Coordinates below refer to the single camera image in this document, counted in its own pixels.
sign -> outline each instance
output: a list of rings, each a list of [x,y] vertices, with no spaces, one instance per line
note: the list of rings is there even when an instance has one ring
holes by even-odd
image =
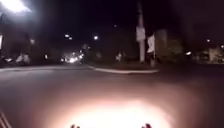
[[[149,45],[149,49],[147,51],[147,53],[151,53],[155,51],[155,36],[154,34],[148,38],[147,43]]]
[[[143,27],[137,27],[136,28],[136,40],[138,42],[142,42],[145,40],[146,36],[145,36],[145,28]]]

sidewalk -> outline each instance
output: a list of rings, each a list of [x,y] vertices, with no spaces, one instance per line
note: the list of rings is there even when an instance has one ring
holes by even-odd
[[[100,72],[117,73],[117,74],[151,74],[159,72],[158,69],[152,68],[149,64],[90,64],[90,69]]]

road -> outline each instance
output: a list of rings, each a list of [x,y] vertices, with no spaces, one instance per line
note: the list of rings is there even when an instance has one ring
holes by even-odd
[[[223,78],[219,68],[148,75],[85,66],[5,71],[0,108],[12,128],[221,128]]]

road marking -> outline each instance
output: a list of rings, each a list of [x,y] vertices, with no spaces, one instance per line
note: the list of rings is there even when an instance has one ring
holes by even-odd
[[[0,124],[3,128],[12,128],[3,112],[0,112]]]

utility pole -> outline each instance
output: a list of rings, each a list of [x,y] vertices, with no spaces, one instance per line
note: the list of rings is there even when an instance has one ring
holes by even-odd
[[[142,12],[142,5],[138,2],[138,25],[137,25],[137,41],[139,43],[139,61],[140,63],[145,62],[145,28],[144,28],[144,19]]]

